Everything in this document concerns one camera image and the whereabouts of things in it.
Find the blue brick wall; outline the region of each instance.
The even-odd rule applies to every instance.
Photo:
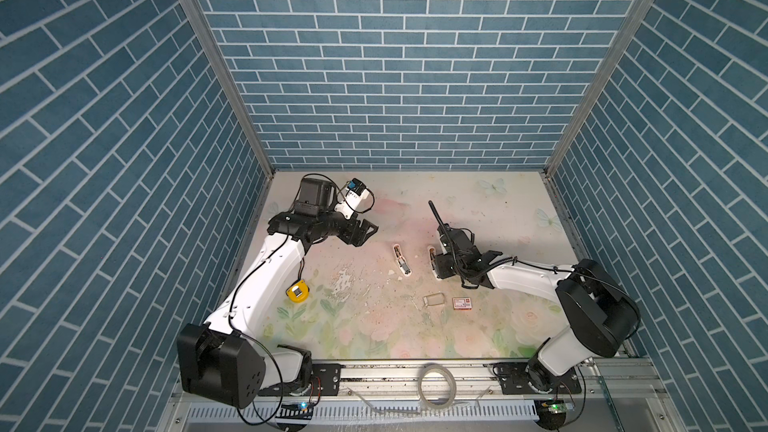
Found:
[[[656,0],[555,177],[692,430],[768,430],[766,20]]]
[[[145,430],[264,175],[177,0],[0,0],[0,430]]]
[[[632,0],[200,0],[278,168],[542,168]]]

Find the robotic arm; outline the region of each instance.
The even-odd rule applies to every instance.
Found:
[[[202,325],[187,324],[179,333],[184,390],[242,409],[260,389],[281,381],[288,385],[288,392],[308,386],[309,351],[281,345],[283,350],[270,354],[266,361],[249,341],[263,347],[254,337],[260,335],[267,309],[280,293],[294,302],[308,296],[300,270],[312,245],[335,235],[345,244],[359,247],[379,230],[367,220],[357,219],[356,208],[370,195],[356,178],[342,190],[328,180],[302,179],[290,210],[269,221],[269,235],[248,274]]]
[[[440,219],[432,201],[429,207],[438,222],[443,250],[435,256],[438,280],[458,275],[465,288],[513,289],[562,306],[568,325],[545,341],[528,361],[528,378],[534,389],[551,391],[572,367],[587,358],[613,357],[621,343],[637,331],[638,306],[597,262],[584,259],[576,265],[553,266],[510,257],[492,263],[501,252],[480,253],[463,230]]]

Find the yellow tape measure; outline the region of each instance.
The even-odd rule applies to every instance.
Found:
[[[286,290],[288,298],[295,303],[304,302],[310,296],[310,288],[303,280],[296,281]]]

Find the red and white box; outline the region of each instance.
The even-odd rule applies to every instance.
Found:
[[[471,311],[472,300],[469,297],[454,297],[453,298],[453,310],[455,311]]]

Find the scratched surface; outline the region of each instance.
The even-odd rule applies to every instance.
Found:
[[[251,264],[266,223],[287,210],[303,172],[278,172],[248,252]],[[379,232],[360,248],[336,238],[312,246],[303,277],[310,297],[279,296],[262,339],[312,351],[318,359],[527,357],[565,325],[553,302],[515,291],[467,290],[457,277],[438,281],[427,248],[438,246],[433,200],[444,222],[474,231],[481,252],[571,264],[576,257],[536,172],[328,172],[339,185],[357,177],[376,194],[365,214]],[[400,273],[399,244],[412,273]],[[446,305],[426,307],[438,292]],[[470,297],[471,311],[452,298]]]

